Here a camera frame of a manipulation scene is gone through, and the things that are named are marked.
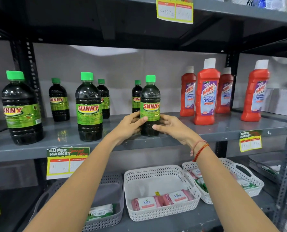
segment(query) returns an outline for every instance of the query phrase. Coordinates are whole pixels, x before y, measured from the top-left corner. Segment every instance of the price tag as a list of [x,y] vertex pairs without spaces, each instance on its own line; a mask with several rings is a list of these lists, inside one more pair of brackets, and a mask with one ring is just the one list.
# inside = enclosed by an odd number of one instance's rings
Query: price tag
[[89,155],[89,147],[47,149],[47,180],[70,177]]
[[262,130],[251,130],[240,132],[239,148],[240,152],[262,148]]
[[193,24],[194,0],[157,0],[158,19]]

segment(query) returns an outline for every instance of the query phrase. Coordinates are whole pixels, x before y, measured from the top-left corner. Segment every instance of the hand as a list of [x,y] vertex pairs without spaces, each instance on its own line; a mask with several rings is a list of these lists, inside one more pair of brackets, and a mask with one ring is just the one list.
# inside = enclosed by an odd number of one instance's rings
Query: hand
[[117,145],[120,145],[125,139],[139,132],[139,127],[148,120],[147,116],[138,118],[139,115],[140,111],[125,116],[108,136],[113,137],[117,141]]
[[195,142],[201,139],[196,132],[183,124],[177,117],[164,114],[161,114],[160,117],[161,125],[153,125],[154,130],[169,134],[181,144],[187,144],[190,148],[194,148]]

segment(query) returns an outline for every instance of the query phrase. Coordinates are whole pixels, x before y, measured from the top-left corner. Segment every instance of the white plastic basket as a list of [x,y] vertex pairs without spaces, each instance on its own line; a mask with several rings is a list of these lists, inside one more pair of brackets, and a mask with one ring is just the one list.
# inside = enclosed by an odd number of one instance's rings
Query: white plastic basket
[[[262,190],[262,188],[264,187],[264,182],[262,182],[262,180],[260,180],[258,177],[256,177],[247,167],[245,167],[242,164],[237,164],[229,159],[226,158],[219,158],[219,160],[223,163],[223,165],[230,170],[231,172],[235,173],[239,178],[244,179],[248,182],[253,183],[254,185],[256,185],[257,187],[252,188],[252,189],[246,189],[245,191],[247,192],[247,194],[250,197],[254,197],[257,196],[260,191]],[[239,169],[236,168],[236,166],[240,166],[242,168],[244,168],[249,174],[250,177],[248,175],[246,175],[245,173],[243,173],[242,171],[240,171]],[[182,168],[184,170],[189,170],[189,169],[195,169],[198,168],[197,163],[196,162],[185,162],[182,164]],[[200,190],[201,192],[201,199],[208,204],[213,204],[211,201],[211,198],[209,196],[209,193],[207,193],[206,191],[204,191],[202,188],[200,188],[200,186],[195,182],[197,188]]]
[[[189,190],[194,200],[142,211],[134,211],[132,208],[131,201],[135,198],[156,195],[155,192],[164,195],[181,189]],[[124,174],[124,192],[128,213],[135,222],[194,210],[200,200],[200,191],[191,175],[177,165],[127,171]]]

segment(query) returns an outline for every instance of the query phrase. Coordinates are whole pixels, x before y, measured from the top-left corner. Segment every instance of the red plastic bottle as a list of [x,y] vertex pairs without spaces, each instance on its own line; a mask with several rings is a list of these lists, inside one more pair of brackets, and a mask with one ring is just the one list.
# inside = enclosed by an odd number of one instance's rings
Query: red plastic bottle
[[246,98],[241,116],[242,121],[260,121],[268,79],[268,59],[258,60],[255,64],[255,69],[249,74]]
[[216,59],[205,59],[203,70],[197,74],[196,112],[194,124],[214,124],[214,108],[220,72],[215,69]]
[[231,75],[231,68],[225,67],[219,79],[217,105],[215,112],[219,114],[230,113],[230,102],[234,77]]
[[180,116],[194,116],[196,75],[194,67],[188,66],[181,77],[181,109]]

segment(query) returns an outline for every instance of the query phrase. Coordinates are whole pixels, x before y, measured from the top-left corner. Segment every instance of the plastic bottle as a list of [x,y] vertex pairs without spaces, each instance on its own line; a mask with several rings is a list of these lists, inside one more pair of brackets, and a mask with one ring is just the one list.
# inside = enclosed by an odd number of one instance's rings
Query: plastic bottle
[[51,78],[49,89],[51,112],[54,121],[69,120],[69,105],[66,90],[60,85],[60,78]]
[[196,125],[214,124],[214,108],[217,97],[217,88],[220,72],[215,69],[216,59],[205,59],[203,70],[197,74]]
[[98,79],[98,89],[100,95],[102,96],[102,106],[103,106],[103,119],[109,119],[110,117],[110,100],[109,100],[109,90],[105,86],[105,79]]
[[135,80],[135,87],[132,89],[132,113],[140,111],[140,94],[143,90],[140,80]]
[[265,89],[269,79],[268,59],[258,60],[249,74],[246,98],[243,106],[242,121],[257,122],[261,119]]
[[78,131],[85,142],[102,138],[103,115],[100,91],[93,85],[93,73],[81,73],[82,84],[76,90]]
[[39,104],[34,90],[24,82],[22,71],[6,71],[10,84],[2,91],[4,115],[16,145],[27,145],[44,138]]
[[231,75],[231,68],[225,67],[219,79],[216,113],[224,114],[231,112],[231,94],[234,77]]
[[180,116],[194,116],[195,83],[194,67],[188,66],[185,74],[181,77]]
[[160,124],[160,101],[161,93],[155,84],[155,75],[146,76],[147,85],[140,95],[140,117],[147,116],[148,121],[141,126],[141,135],[158,136],[159,132],[154,130],[154,124]]

